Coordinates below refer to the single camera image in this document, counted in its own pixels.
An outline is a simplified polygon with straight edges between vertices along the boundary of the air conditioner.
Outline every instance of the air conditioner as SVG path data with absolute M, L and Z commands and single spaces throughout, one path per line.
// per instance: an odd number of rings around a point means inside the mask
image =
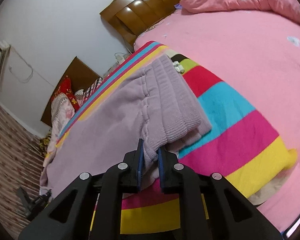
M 6 41 L 0 41 L 0 76 L 1 76 L 1 71 L 4 69 L 7 60 L 9 58 L 9 51 L 10 51 L 11 45 L 8 44 Z

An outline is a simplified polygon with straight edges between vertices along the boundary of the yellow stripe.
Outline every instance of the yellow stripe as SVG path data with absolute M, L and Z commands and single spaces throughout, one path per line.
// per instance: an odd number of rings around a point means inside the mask
M 191 70 L 192 68 L 194 68 L 195 66 L 198 66 L 198 63 L 195 63 L 193 60 L 186 58 L 184 60 L 182 60 L 180 62 L 180 64 L 183 66 L 183 68 L 185 69 L 185 72 L 183 73 L 183 75 L 185 73 L 187 73 L 189 70 Z
M 250 197 L 296 160 L 296 151 L 288 151 L 278 136 L 259 155 L 226 178 L 245 197 Z
M 121 234 L 150 234 L 180 228 L 179 199 L 121 212 Z
M 82 115 L 78 118 L 78 120 L 83 120 L 100 102 L 103 101 L 103 99 L 106 99 L 108 95 L 115 90 L 121 83 L 124 81 L 127 77 L 129 77 L 132 73 L 134 73 L 136 70 L 144 66 L 147 62 L 149 62 L 151 59 L 156 57 L 158 54 L 162 53 L 164 49 L 167 49 L 167 46 L 160 46 L 151 54 L 146 56 L 143 60 L 138 62 L 134 67 L 132 67 L 130 70 L 128 70 L 122 77 L 120 77 L 116 82 L 112 84 L 111 87 L 109 87 L 106 91 L 104 91 L 97 99 L 94 101 L 85 111 L 82 113 Z M 60 139 L 60 141 L 57 144 L 57 147 L 60 147 L 64 140 L 67 138 L 71 128 L 63 135 L 63 137 Z
M 202 202 L 203 202 L 204 213 L 206 214 L 206 219 L 209 219 L 207 204 L 206 204 L 206 201 L 204 200 L 204 195 L 201 194 L 201 197 L 202 197 Z
M 90 231 L 92 231 L 92 226 L 94 222 L 94 217 L 96 216 L 96 211 L 93 212 L 92 220 L 91 220 L 91 225 L 90 225 Z
M 288 151 L 280 137 L 275 139 L 258 156 L 226 178 L 243 195 L 250 196 L 269 182 L 282 169 L 296 161 L 295 150 Z M 145 234 L 180 228 L 179 201 L 122 210 L 121 233 Z

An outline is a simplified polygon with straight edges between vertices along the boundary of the red pillow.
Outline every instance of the red pillow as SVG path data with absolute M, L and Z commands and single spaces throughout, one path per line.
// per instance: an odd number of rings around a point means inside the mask
M 54 92 L 54 94 L 51 97 L 51 102 L 60 94 L 64 93 L 69 98 L 73 108 L 75 111 L 78 111 L 80 108 L 78 105 L 77 100 L 75 100 L 75 96 L 71 90 L 71 79 L 66 76 L 64 80 L 61 82 L 60 86 L 58 87 L 58 90 Z

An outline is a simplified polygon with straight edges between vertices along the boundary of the plaid pillow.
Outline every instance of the plaid pillow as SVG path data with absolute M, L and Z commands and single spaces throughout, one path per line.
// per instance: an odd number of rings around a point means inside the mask
M 101 85 L 102 78 L 99 77 L 97 80 L 83 93 L 82 105 L 89 99 L 89 97 L 96 91 L 96 89 Z

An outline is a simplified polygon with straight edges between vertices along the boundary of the pink bed sheet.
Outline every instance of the pink bed sheet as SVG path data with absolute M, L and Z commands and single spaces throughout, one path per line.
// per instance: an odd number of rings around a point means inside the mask
M 258 209 L 284 231 L 300 214 L 300 25 L 262 11 L 190 14 L 177 10 L 143 33 L 191 58 L 242 94 L 278 130 L 298 162 Z

